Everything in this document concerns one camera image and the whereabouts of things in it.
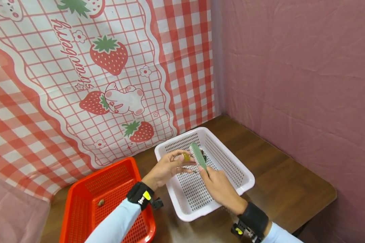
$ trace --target small brown object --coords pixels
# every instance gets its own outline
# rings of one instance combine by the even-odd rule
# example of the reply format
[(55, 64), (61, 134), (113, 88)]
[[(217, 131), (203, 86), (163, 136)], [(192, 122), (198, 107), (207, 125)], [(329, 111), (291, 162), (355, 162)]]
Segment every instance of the small brown object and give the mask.
[(104, 204), (104, 199), (99, 200), (97, 206), (101, 207)]

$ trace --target strawberry text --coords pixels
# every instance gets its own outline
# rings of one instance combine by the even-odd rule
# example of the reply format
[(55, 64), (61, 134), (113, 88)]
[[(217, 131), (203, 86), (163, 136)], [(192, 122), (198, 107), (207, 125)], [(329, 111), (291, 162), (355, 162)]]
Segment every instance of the strawberry text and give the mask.
[(68, 34), (61, 31), (62, 29), (70, 30), (72, 28), (72, 26), (70, 26), (66, 22), (63, 22), (63, 21), (60, 21), (57, 19), (50, 20), (50, 21), (52, 23), (54, 23), (53, 29), (62, 45), (63, 50), (61, 52), (63, 54), (67, 54), (67, 56), (69, 57), (70, 61), (73, 64), (78, 76), (80, 76), (80, 79), (77, 80), (79, 82), (78, 84), (82, 83), (81, 87), (85, 87), (86, 89), (93, 89), (94, 86), (92, 84), (90, 84), (91, 81), (90, 81), (89, 77), (84, 76), (86, 74), (85, 68), (84, 68), (83, 64), (81, 64), (80, 59), (77, 57), (78, 54), (73, 49), (72, 43), (70, 42), (70, 40), (65, 39), (65, 37), (67, 37)]

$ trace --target red gingham tablecloth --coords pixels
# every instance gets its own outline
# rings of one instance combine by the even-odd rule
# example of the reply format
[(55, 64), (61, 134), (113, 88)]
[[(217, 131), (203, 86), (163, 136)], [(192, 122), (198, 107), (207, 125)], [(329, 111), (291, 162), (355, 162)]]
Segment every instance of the red gingham tablecloth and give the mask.
[(0, 0), (0, 178), (49, 200), (214, 117), (209, 0)]

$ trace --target strawberry leaf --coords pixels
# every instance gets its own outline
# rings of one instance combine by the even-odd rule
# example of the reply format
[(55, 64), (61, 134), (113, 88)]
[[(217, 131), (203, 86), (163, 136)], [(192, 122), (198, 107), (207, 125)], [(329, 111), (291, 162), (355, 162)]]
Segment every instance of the strawberry leaf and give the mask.
[(57, 4), (57, 8), (59, 10), (65, 10), (69, 8), (71, 13), (76, 11), (80, 17), (83, 15), (85, 18), (88, 18), (86, 12), (90, 12), (90, 10), (85, 7), (86, 2), (83, 0), (61, 0), (61, 3), (63, 3), (63, 5)]
[(117, 40), (113, 38), (107, 38), (106, 35), (103, 38), (97, 38), (96, 41), (93, 41), (93, 50), (99, 53), (105, 52), (110, 54), (111, 51), (116, 51), (116, 48), (120, 48), (120, 45), (116, 43)]
[(105, 100), (104, 95), (100, 95), (100, 101), (99, 103), (103, 106), (104, 110), (108, 110), (109, 109), (109, 105), (107, 103), (107, 101)]
[(139, 122), (135, 120), (129, 124), (122, 124), (122, 126), (126, 129), (124, 136), (127, 137), (132, 135), (135, 131), (138, 130)]

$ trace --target small round object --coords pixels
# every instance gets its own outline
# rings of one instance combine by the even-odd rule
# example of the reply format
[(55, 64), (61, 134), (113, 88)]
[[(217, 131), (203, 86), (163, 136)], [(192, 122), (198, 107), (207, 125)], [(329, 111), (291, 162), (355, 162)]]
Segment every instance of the small round object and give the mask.
[(97, 204), (97, 206), (101, 207), (104, 204), (104, 199), (99, 200), (99, 203)]
[(191, 160), (191, 157), (188, 154), (183, 153), (183, 155), (184, 155), (184, 160), (185, 161), (190, 161)]

